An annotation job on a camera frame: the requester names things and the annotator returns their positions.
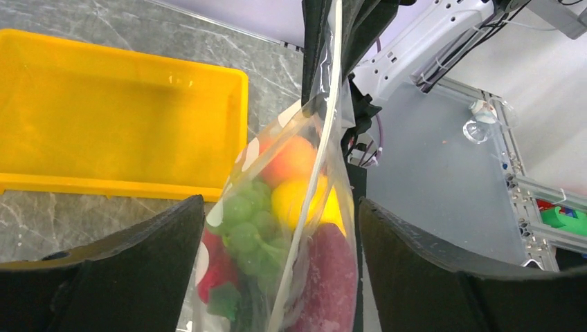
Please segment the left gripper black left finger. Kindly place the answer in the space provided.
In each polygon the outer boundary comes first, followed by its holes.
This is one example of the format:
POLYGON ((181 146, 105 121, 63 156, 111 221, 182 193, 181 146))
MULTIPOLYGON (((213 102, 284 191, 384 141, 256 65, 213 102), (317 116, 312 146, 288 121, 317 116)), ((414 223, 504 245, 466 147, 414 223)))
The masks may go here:
POLYGON ((174 331, 204 224, 191 196, 85 246, 1 265, 2 331, 174 331))

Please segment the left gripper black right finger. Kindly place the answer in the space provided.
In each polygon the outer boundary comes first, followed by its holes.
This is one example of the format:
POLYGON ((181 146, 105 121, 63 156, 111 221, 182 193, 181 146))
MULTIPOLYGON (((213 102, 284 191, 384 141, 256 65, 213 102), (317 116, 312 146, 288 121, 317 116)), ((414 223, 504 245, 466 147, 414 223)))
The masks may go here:
POLYGON ((384 209, 359 204, 383 331, 585 331, 586 268, 560 273, 460 248, 384 209))

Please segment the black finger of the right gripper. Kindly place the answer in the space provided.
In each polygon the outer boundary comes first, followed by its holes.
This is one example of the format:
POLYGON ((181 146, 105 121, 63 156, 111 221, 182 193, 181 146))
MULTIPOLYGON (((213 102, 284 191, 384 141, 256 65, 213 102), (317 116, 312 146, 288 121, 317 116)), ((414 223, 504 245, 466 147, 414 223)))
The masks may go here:
POLYGON ((397 16, 400 6, 415 0, 343 0, 341 69, 347 77, 397 16))
POLYGON ((301 88, 302 104, 305 104, 310 99, 321 48, 325 43, 325 27, 331 3, 331 1, 324 0, 302 1, 305 28, 301 88))

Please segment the red toy chili pepper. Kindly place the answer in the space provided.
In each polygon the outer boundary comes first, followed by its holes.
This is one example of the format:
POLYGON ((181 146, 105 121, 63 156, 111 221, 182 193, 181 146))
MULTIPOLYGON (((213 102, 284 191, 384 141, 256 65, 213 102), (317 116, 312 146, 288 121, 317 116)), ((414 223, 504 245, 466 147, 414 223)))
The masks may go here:
POLYGON ((204 276, 197 282, 197 292, 202 302, 208 304, 212 289, 232 284, 239 290, 240 285, 236 266, 226 251, 222 238, 205 229, 202 242, 208 251, 208 267, 204 276))

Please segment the purple toy sweet potato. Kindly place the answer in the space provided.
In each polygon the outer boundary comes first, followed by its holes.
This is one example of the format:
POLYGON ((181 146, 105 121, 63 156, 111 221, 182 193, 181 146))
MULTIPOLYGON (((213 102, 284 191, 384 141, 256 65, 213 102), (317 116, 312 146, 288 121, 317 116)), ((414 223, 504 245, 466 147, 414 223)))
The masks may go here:
POLYGON ((356 309, 356 250, 333 223, 318 226, 309 240, 309 270, 288 331, 352 331, 356 309))

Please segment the green toy grapes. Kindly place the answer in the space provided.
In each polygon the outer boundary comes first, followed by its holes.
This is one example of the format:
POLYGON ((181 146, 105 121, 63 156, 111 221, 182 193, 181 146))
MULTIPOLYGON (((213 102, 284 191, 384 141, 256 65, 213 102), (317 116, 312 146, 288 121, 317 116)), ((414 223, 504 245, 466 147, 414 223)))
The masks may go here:
POLYGON ((277 293, 290 249, 290 231, 271 211, 271 188, 254 180, 223 201, 220 234, 243 274, 268 296, 277 293))

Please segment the clear zip top bag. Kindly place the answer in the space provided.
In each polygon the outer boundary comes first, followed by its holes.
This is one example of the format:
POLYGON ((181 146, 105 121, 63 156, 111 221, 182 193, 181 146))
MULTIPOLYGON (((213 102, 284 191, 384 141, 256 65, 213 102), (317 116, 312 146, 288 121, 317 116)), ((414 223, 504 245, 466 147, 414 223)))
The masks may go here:
POLYGON ((307 101, 242 150, 205 219, 194 331, 352 331, 359 268, 343 160, 343 3, 322 1, 307 101))

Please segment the yellow toy pear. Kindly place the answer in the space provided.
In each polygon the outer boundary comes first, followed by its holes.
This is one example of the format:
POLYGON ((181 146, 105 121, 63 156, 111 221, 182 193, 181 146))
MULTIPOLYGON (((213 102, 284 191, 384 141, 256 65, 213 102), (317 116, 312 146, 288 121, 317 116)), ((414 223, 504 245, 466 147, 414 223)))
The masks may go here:
MULTIPOLYGON (((326 186, 327 178, 325 176, 320 176, 316 193, 309 206, 306 224, 309 224, 310 218, 317 213, 318 208, 322 207, 320 202, 325 193, 326 186)), ((306 179, 295 178, 281 183, 271 193, 271 208, 273 214, 281 224, 287 226, 292 232, 298 225, 302 204, 307 193, 307 187, 308 183, 306 179)), ((319 223, 333 223, 340 229, 344 236, 347 235, 343 226, 343 218, 341 216, 338 197, 334 189, 329 192, 319 223)))

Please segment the toy peach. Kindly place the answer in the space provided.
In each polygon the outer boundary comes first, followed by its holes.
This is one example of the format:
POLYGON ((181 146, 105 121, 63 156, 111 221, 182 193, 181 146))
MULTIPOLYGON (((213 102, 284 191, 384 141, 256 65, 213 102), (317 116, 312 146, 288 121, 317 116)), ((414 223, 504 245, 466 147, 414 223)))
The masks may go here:
POLYGON ((293 178, 309 178, 316 155, 316 148, 307 139, 294 136, 288 139, 260 176, 271 189, 293 178))

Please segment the yellow plastic tray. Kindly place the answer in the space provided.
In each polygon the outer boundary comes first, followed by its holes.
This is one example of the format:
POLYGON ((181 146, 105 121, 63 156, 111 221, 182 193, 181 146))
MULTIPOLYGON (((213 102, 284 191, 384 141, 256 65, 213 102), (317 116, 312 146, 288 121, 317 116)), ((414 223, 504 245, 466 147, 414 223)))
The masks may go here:
POLYGON ((216 201, 246 145, 240 70, 1 31, 1 190, 216 201))

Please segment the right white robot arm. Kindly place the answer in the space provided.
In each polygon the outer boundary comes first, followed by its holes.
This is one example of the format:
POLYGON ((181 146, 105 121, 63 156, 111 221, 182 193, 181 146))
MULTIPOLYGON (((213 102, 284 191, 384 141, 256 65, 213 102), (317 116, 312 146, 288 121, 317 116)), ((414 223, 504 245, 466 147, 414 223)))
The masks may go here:
MULTIPOLYGON (((311 100, 320 57, 330 37, 341 38, 341 77, 359 75, 357 64, 375 39, 396 17, 399 7, 413 1, 303 1, 305 40, 303 46, 303 103, 311 100)), ((586 13, 576 14, 561 1, 434 1, 376 56, 361 74, 367 83, 362 93, 388 97, 399 82, 424 61, 438 54, 449 42, 474 28, 495 25, 496 15, 529 6, 553 28, 571 39, 586 32, 586 13)))

